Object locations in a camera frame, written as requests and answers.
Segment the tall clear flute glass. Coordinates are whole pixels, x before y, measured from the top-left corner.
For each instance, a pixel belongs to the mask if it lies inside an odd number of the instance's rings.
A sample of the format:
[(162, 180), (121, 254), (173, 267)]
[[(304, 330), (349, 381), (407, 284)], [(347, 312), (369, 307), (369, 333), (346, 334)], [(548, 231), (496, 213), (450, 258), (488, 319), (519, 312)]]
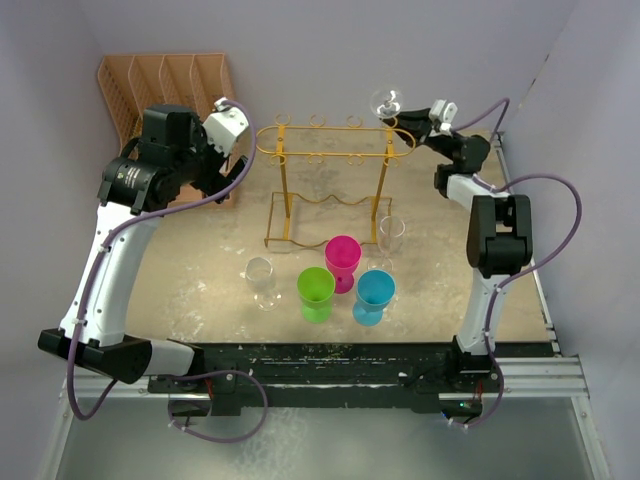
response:
[(379, 119), (391, 119), (401, 113), (404, 106), (404, 95), (395, 87), (379, 89), (369, 101), (372, 113)]

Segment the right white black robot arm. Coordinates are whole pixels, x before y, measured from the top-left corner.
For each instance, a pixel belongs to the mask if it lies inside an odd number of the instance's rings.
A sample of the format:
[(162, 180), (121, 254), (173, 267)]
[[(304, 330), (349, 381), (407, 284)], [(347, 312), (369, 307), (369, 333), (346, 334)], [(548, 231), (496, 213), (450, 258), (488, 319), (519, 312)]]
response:
[(524, 195), (492, 191), (477, 174), (491, 145), (484, 137), (451, 130), (456, 105), (444, 100), (432, 107), (398, 111), (382, 121), (410, 147), (426, 146), (449, 162), (434, 173), (438, 193), (469, 213), (466, 258), (472, 268), (472, 290), (463, 325), (453, 338), (452, 361), (445, 366), (446, 383), (467, 391), (489, 370), (495, 354), (495, 331), (506, 282), (530, 264), (533, 255), (531, 204)]

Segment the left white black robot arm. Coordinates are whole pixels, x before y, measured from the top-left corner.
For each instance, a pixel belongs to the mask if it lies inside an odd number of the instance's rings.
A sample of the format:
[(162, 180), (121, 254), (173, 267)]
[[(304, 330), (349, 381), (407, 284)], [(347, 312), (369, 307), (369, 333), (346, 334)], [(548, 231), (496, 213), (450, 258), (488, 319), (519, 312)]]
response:
[(223, 98), (205, 120), (180, 105), (144, 110), (142, 131), (103, 170), (97, 225), (87, 263), (68, 312), (41, 332), (40, 350), (111, 379), (132, 384), (145, 375), (169, 375), (184, 392), (202, 387), (206, 369), (197, 348), (126, 332), (141, 260), (162, 218), (190, 185), (204, 193), (197, 206), (223, 202), (247, 175), (251, 156), (228, 174), (221, 168), (242, 137), (255, 132), (244, 108)]

